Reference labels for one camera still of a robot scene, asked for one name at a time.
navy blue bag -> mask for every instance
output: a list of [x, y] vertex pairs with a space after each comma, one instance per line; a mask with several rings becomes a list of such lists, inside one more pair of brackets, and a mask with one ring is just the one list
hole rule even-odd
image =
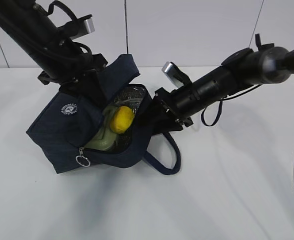
[[181, 154], [169, 133], [164, 136], [177, 156], [173, 169], [166, 168], [147, 152], [153, 126], [140, 126], [136, 124], [136, 119], [151, 103], [152, 98], [145, 86], [129, 84], [137, 76], [139, 71], [130, 54], [119, 56], [114, 63], [97, 74], [108, 104], [117, 104], [120, 97], [128, 96], [129, 93], [129, 96], [139, 96], [141, 99], [135, 103], [132, 126], [126, 134], [120, 135], [119, 144], [109, 151], [84, 148], [104, 122], [104, 107], [100, 109], [83, 96], [63, 92], [58, 92], [45, 107], [26, 133], [41, 147], [58, 174], [97, 164], [129, 168], [142, 158], [162, 174], [173, 175], [179, 172]]

zipper pull ring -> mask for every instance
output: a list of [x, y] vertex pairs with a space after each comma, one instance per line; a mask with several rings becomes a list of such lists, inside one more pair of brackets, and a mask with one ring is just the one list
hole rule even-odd
[[82, 167], [85, 167], [85, 168], [88, 168], [92, 165], [91, 161], [88, 159], [88, 157], [85, 157], [84, 156], [84, 150], [85, 148], [84, 147], [80, 147], [79, 148], [79, 155], [76, 156], [76, 162], [82, 166]]

yellow lemon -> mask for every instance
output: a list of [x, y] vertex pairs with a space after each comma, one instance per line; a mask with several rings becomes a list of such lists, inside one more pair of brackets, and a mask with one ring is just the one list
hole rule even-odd
[[110, 129], [116, 134], [123, 134], [132, 125], [134, 117], [135, 114], [132, 109], [121, 106], [117, 109], [110, 122]]

silver key ring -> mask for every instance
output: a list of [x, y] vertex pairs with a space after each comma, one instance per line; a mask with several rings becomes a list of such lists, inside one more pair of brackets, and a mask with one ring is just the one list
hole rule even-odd
[[[85, 159], [88, 162], [88, 165], [81, 163], [80, 159]], [[88, 168], [92, 165], [92, 163], [91, 163], [91, 161], [89, 161], [88, 157], [85, 157], [85, 156], [81, 156], [81, 155], [77, 156], [76, 161], [80, 166], [85, 167], [85, 168]]]

bag logo patch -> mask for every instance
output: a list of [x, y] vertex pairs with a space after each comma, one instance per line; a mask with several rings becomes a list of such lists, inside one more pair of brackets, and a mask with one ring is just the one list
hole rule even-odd
[[69, 103], [63, 106], [61, 109], [61, 113], [64, 115], [73, 115], [77, 113], [77, 111], [78, 111], [78, 106], [77, 104], [74, 104], [74, 103]]

